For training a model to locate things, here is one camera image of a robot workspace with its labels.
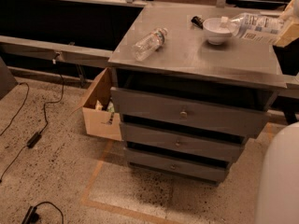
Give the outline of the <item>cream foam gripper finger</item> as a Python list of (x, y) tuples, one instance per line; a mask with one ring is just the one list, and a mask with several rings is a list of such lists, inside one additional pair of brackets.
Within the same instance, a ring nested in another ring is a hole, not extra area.
[(279, 17), (283, 20), (290, 17), (299, 18), (299, 0), (291, 0)]
[(274, 43), (275, 46), (284, 48), (291, 44), (292, 41), (299, 38), (299, 19), (290, 18), (282, 31), (278, 34), (278, 39)]

